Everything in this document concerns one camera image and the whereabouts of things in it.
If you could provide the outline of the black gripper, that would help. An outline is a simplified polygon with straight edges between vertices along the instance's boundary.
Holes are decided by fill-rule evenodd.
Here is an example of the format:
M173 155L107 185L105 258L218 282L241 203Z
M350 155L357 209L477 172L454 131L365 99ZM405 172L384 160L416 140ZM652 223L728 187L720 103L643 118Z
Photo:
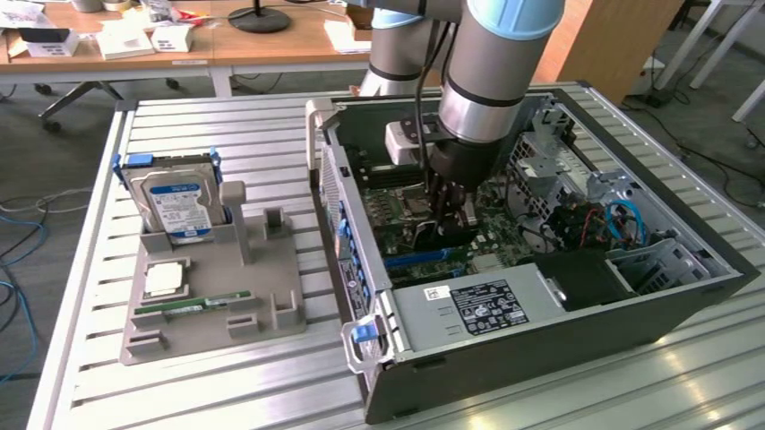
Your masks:
M490 176L498 153L500 141L437 141L429 155L429 197L436 199L444 186L456 194L474 193Z

